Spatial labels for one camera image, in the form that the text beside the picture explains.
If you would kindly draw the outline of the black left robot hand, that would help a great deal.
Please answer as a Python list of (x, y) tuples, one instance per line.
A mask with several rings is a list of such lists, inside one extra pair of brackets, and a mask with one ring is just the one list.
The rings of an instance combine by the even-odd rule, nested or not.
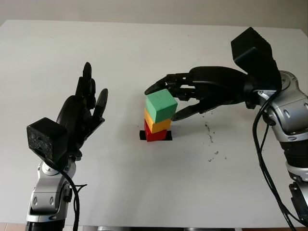
[(108, 99), (108, 89), (103, 89), (95, 97), (96, 83), (92, 78), (92, 68), (86, 62), (79, 77), (76, 92), (64, 102), (56, 122), (65, 127), (68, 134), (68, 156), (79, 161), (80, 151), (87, 138), (105, 121), (103, 113)]

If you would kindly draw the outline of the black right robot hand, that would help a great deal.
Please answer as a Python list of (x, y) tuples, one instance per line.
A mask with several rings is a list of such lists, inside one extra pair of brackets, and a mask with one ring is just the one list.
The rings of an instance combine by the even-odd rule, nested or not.
[(145, 90), (145, 95), (167, 89), (180, 101), (196, 99), (197, 104), (176, 112), (171, 120), (179, 121), (197, 113), (203, 114), (222, 105), (244, 102), (248, 75), (229, 67), (200, 66), (188, 73), (168, 74)]

